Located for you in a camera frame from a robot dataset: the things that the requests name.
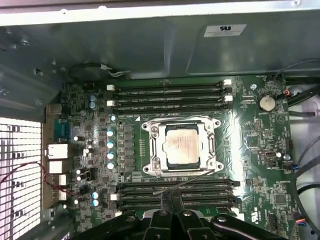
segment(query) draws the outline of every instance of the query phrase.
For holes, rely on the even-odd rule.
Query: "chip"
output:
[[[169,130],[163,148],[169,164],[196,164],[199,161],[198,132],[196,129]]]
[[[275,201],[275,204],[286,204],[287,203],[286,195],[276,194],[274,196],[274,201]]]

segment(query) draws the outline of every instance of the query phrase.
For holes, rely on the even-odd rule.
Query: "ventilation grille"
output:
[[[41,123],[0,117],[0,178],[41,162]],[[41,168],[26,165],[0,185],[0,240],[15,240],[40,223]]]

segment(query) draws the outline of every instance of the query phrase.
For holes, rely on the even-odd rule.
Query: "label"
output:
[[[246,26],[247,24],[207,26],[204,37],[214,38],[239,36]]]

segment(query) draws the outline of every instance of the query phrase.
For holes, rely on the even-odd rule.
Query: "wire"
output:
[[[188,181],[180,182],[180,183],[178,183],[178,184],[176,184],[176,185],[174,185],[174,186],[168,187],[168,188],[166,188],[166,189],[164,189],[164,190],[154,191],[152,194],[153,194],[153,195],[159,195],[159,194],[162,194],[162,193],[164,193],[164,192],[166,192],[166,191],[179,188],[179,187],[181,187],[181,186],[183,186],[183,185],[185,185],[185,184],[189,184],[189,183],[191,183],[191,182],[193,182],[193,181],[195,181],[195,180],[198,180],[198,179],[200,179],[200,178],[202,178],[202,177],[204,177],[204,176],[207,176],[207,175],[209,175],[209,174],[212,174],[212,173],[214,173],[214,172],[215,172],[215,169],[212,169],[212,170],[207,171],[206,173],[203,173],[203,174],[201,174],[201,175],[199,175],[199,176],[197,176],[197,177],[194,177],[194,178],[192,178],[192,179],[190,179],[190,180],[188,180]]]
[[[313,221],[310,219],[308,213],[306,212],[300,198],[299,193],[297,189],[297,178],[300,177],[302,174],[306,173],[310,169],[312,169],[314,166],[317,166],[320,164],[320,156],[315,157],[310,162],[308,162],[306,165],[302,166],[292,177],[290,183],[292,185],[292,194],[296,201],[296,204],[301,212],[301,214],[304,216],[306,222],[309,224],[309,226],[312,228],[312,230],[320,236],[320,230],[316,227],[316,225],[313,223]]]
[[[309,189],[320,189],[320,183],[313,183],[313,184],[303,186],[298,190],[298,194],[300,195]]]
[[[86,68],[99,68],[101,70],[108,71],[108,74],[114,78],[124,75],[123,71],[114,70],[105,64],[98,63],[98,62],[88,62],[88,63],[80,63],[70,68],[70,70],[68,71],[68,76],[73,80],[79,81],[80,79],[78,77],[75,77],[75,73],[81,69],[86,69]]]
[[[302,65],[302,64],[307,64],[307,63],[312,63],[312,62],[320,62],[320,59],[309,59],[309,60],[305,60],[305,61],[299,61],[299,62],[296,62],[294,64],[291,64],[289,66],[286,66],[285,68],[283,69],[280,69],[272,78],[272,80],[276,80],[279,75],[281,75],[283,72],[289,70],[289,69],[292,69],[298,65]]]
[[[320,85],[314,86],[308,90],[305,90],[295,96],[288,98],[288,106],[292,107],[294,105],[300,104],[313,96],[320,94]]]
[[[304,112],[299,112],[299,111],[289,111],[290,116],[295,116],[295,117],[315,117],[316,113],[314,111],[304,111]]]
[[[2,183],[4,183],[4,182],[6,181],[6,179],[9,178],[9,177],[10,177],[13,173],[15,173],[18,169],[20,169],[20,168],[22,168],[22,167],[25,167],[25,166],[27,166],[27,165],[29,165],[29,164],[37,164],[37,165],[39,165],[39,167],[40,167],[40,168],[42,169],[42,171],[43,171],[43,182],[44,182],[44,183],[48,184],[48,185],[49,185],[50,187],[52,187],[53,189],[59,190],[59,191],[64,192],[64,193],[67,193],[67,194],[69,194],[69,195],[71,195],[71,196],[74,195],[72,192],[63,189],[63,188],[60,187],[59,185],[53,185],[52,183],[48,182],[48,181],[47,181],[47,171],[46,171],[46,168],[45,168],[41,163],[36,162],[36,161],[26,162],[26,163],[23,163],[23,164],[21,164],[20,166],[18,166],[18,167],[16,167],[16,168],[14,168],[14,169],[13,169],[12,171],[10,171],[6,176],[4,176],[4,178],[2,178],[2,179],[0,180],[0,185],[1,185]]]
[[[314,138],[303,150],[301,156],[298,159],[297,165],[300,166],[302,160],[304,159],[305,155],[307,154],[307,152],[310,150],[310,148],[315,145],[317,142],[320,141],[320,136],[317,136],[316,138]]]

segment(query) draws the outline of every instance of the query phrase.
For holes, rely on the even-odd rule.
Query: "metal panel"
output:
[[[41,161],[41,124],[0,118],[1,179]],[[15,240],[40,223],[41,168],[26,165],[0,185],[0,240]]]

